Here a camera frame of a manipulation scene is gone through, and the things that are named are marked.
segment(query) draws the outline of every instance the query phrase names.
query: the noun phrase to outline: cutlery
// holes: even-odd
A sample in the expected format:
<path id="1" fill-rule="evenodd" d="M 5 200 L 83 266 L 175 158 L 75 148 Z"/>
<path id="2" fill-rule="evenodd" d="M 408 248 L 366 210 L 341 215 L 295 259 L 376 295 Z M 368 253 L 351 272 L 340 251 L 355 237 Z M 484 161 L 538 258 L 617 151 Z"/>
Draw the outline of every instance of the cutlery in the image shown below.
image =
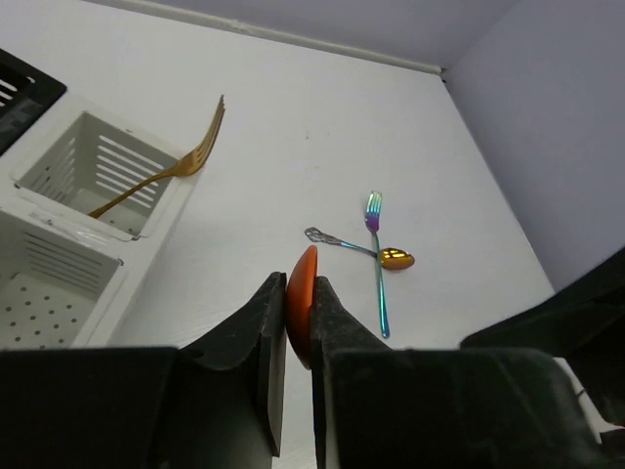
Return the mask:
<path id="1" fill-rule="evenodd" d="M 222 125 L 222 119 L 224 118 L 225 112 L 226 107 L 224 106 L 224 96 L 222 95 L 222 97 L 219 99 L 217 109 L 215 110 L 213 122 L 211 123 L 211 126 L 209 127 L 206 136 L 197 147 L 192 149 L 187 155 L 185 155 L 180 161 L 178 161 L 178 163 L 176 163 L 171 168 L 166 169 L 138 183 L 136 186 L 125 191 L 123 194 L 119 195 L 111 202 L 91 212 L 89 216 L 93 218 L 102 217 L 103 214 L 110 210 L 112 207 L 124 201 L 133 193 L 141 188 L 144 188 L 148 184 L 153 183 L 154 181 L 173 177 L 183 178 L 185 176 L 195 174 L 197 171 L 199 171 L 202 166 L 204 166 L 204 163 L 206 163 L 208 155 L 215 145 L 215 141 L 217 140 L 217 134 L 219 133 L 220 126 Z"/>
<path id="2" fill-rule="evenodd" d="M 364 224 L 373 235 L 374 251 L 378 253 L 378 262 L 376 263 L 376 273 L 378 277 L 378 300 L 380 310 L 380 328 L 382 329 L 382 337 L 388 339 L 391 335 L 389 331 L 389 317 L 387 314 L 387 299 L 384 293 L 384 279 L 382 278 L 382 254 L 380 253 L 380 239 L 378 231 L 380 230 L 380 211 L 382 210 L 382 194 L 379 192 L 371 192 L 367 208 L 364 213 Z"/>
<path id="3" fill-rule="evenodd" d="M 343 239 L 339 239 L 332 234 L 324 233 L 319 228 L 306 228 L 304 230 L 304 234 L 312 242 L 324 242 L 333 246 L 343 246 L 362 252 L 376 259 L 378 258 L 378 254 L 375 251 L 367 249 L 366 247 L 358 246 L 357 244 L 353 244 L 351 242 L 347 242 Z M 406 251 L 402 251 L 401 249 L 396 249 L 394 247 L 386 247 L 382 250 L 382 267 L 385 269 L 390 271 L 402 271 L 404 269 L 408 269 L 413 264 L 414 257 Z"/>

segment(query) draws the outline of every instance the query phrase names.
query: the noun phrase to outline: fork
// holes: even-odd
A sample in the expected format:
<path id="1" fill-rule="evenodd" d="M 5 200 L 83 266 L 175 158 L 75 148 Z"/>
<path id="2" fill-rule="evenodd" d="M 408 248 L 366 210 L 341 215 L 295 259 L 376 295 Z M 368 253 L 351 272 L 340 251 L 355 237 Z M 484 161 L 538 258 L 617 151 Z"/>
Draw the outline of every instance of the fork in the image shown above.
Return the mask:
<path id="1" fill-rule="evenodd" d="M 384 293 L 384 279 L 382 278 L 382 255 L 380 254 L 380 211 L 382 210 L 382 194 L 372 191 L 369 195 L 367 208 L 364 213 L 364 224 L 373 235 L 374 251 L 378 253 L 376 262 L 376 274 L 378 277 L 378 300 L 380 309 L 380 328 L 382 337 L 388 339 L 391 336 L 389 331 L 389 317 L 387 314 L 387 299 Z"/>
<path id="2" fill-rule="evenodd" d="M 168 168 L 158 174 L 155 174 L 154 176 L 151 176 L 150 178 L 145 179 L 144 181 L 141 181 L 133 188 L 130 188 L 123 194 L 113 199 L 111 202 L 91 212 L 89 216 L 93 218 L 102 217 L 104 213 L 113 208 L 115 205 L 123 202 L 133 193 L 141 188 L 144 188 L 148 184 L 153 183 L 154 181 L 173 177 L 183 178 L 185 176 L 195 174 L 197 171 L 202 169 L 202 166 L 204 166 L 204 163 L 206 163 L 208 155 L 211 153 L 211 150 L 215 145 L 215 141 L 217 140 L 217 134 L 219 133 L 219 129 L 222 125 L 222 120 L 224 119 L 225 112 L 226 107 L 224 106 L 224 96 L 222 95 L 222 97 L 219 99 L 217 109 L 215 110 L 215 115 L 213 116 L 211 126 L 208 128 L 208 132 L 204 136 L 204 139 L 202 139 L 197 147 L 187 153 L 180 161 L 178 161 L 178 163 L 176 163 L 171 168 Z"/>

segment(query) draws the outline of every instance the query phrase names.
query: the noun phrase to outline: black basket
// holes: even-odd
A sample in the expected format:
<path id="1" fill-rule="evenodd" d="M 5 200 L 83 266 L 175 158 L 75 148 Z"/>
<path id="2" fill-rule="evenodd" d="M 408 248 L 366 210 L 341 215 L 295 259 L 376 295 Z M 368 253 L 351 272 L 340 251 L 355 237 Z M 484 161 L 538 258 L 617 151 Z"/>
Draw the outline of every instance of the black basket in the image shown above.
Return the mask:
<path id="1" fill-rule="evenodd" d="M 0 49 L 0 156 L 67 90 Z"/>

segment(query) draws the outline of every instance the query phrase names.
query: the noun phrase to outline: gray wall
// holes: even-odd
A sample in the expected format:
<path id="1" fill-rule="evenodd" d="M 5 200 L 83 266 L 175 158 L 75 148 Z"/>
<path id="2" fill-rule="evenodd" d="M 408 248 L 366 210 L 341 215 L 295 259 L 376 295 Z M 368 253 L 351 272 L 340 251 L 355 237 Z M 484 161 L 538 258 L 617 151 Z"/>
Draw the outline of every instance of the gray wall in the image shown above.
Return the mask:
<path id="1" fill-rule="evenodd" d="M 450 66 L 519 0 L 152 1 L 424 64 Z"/>
<path id="2" fill-rule="evenodd" d="M 625 1 L 522 0 L 445 75 L 554 287 L 625 244 Z"/>

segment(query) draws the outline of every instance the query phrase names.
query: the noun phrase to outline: white table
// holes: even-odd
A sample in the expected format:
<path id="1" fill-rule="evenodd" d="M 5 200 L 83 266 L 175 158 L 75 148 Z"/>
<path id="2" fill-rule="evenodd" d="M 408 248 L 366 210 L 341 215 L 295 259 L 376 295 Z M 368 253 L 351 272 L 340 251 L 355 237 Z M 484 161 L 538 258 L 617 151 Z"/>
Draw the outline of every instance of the white table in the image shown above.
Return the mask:
<path id="1" fill-rule="evenodd" d="M 116 343 L 194 340 L 290 273 L 308 226 L 369 245 L 373 189 L 383 245 L 417 258 L 386 276 L 392 347 L 455 347 L 552 293 L 438 77 L 77 1 L 0 12 L 0 47 L 181 148 L 226 95 L 207 169 Z M 379 334 L 371 259 L 321 245 L 319 274 Z M 274 467 L 315 467 L 312 411 L 289 350 Z"/>

